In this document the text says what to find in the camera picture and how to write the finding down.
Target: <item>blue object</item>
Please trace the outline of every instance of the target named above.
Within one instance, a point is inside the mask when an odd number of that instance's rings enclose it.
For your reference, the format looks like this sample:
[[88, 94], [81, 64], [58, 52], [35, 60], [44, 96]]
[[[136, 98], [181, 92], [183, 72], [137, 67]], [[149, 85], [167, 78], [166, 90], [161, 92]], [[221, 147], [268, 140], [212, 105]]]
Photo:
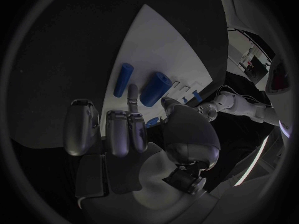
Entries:
[[200, 97], [200, 95], [197, 91], [193, 91], [192, 94], [194, 94], [194, 96], [198, 102], [202, 102], [202, 98]]
[[128, 63], [124, 63], [120, 71], [117, 83], [114, 88], [113, 95], [115, 97], [121, 97], [125, 91], [125, 88], [129, 82], [131, 74], [133, 73], [134, 67]]
[[159, 121], [159, 118], [158, 118], [158, 117], [150, 119], [150, 120], [146, 123], [146, 128], [149, 128], [149, 127], [155, 125], [156, 123], [158, 123], [158, 121]]
[[152, 107], [172, 86], [170, 78], [156, 72], [140, 95], [140, 101], [146, 107]]

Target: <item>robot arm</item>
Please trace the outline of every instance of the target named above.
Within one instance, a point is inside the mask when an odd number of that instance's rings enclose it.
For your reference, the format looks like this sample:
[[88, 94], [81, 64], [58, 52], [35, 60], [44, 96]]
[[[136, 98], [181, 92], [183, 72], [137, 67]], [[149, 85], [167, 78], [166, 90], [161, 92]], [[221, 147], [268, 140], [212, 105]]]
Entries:
[[251, 104], [244, 97], [226, 91], [222, 91], [213, 101], [203, 103], [196, 109], [209, 121], [216, 119], [217, 112], [225, 112], [248, 116], [258, 123], [267, 122], [279, 126], [279, 119], [274, 108], [267, 108], [261, 103]]

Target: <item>blue cylinder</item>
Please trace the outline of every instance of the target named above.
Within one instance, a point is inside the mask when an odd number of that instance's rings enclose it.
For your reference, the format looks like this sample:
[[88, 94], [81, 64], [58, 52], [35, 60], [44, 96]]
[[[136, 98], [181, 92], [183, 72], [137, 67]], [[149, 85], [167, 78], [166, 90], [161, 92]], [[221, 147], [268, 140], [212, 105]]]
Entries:
[[170, 78], [156, 72], [140, 95], [140, 101], [146, 107], [152, 107], [172, 86]]
[[120, 71], [119, 77], [117, 79], [117, 83], [114, 88], [113, 95], [115, 97], [121, 97], [125, 91], [125, 88], [129, 82], [131, 74], [133, 73], [134, 67], [128, 63], [124, 63], [122, 65], [122, 69]]

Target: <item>robotic hand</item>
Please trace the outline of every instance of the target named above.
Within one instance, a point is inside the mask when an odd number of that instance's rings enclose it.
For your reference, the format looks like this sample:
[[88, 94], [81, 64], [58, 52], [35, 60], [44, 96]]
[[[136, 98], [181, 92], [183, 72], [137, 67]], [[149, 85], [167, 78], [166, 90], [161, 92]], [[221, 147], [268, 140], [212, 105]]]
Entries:
[[258, 123], [267, 122], [279, 126], [279, 119], [274, 108], [267, 108], [261, 103], [251, 104], [244, 97], [227, 91], [222, 91], [213, 101], [203, 103], [195, 109], [209, 122], [217, 118], [217, 112], [225, 112], [248, 116]]

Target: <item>light strip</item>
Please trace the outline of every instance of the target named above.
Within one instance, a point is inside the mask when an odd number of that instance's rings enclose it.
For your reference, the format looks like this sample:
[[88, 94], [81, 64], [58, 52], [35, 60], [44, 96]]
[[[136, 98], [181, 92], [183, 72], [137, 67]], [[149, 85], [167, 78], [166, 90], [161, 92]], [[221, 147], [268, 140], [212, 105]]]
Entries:
[[235, 186], [238, 186], [240, 185], [244, 180], [245, 178], [247, 178], [247, 176], [249, 175], [249, 173], [251, 172], [251, 170], [254, 168], [254, 166], [256, 165], [257, 161], [259, 160], [265, 146], [266, 146], [266, 142], [268, 140], [268, 137], [267, 136], [264, 140], [264, 142], [262, 143], [262, 146], [257, 154], [257, 156], [255, 157], [255, 159], [253, 160], [252, 164], [249, 166], [249, 168], [247, 169], [247, 171], [243, 174], [243, 176], [240, 178], [240, 180], [235, 184]]
[[279, 127], [281, 128], [282, 132], [285, 134], [286, 137], [290, 137], [290, 135], [288, 134], [288, 132], [286, 131], [286, 129], [283, 127], [282, 123], [279, 120]]

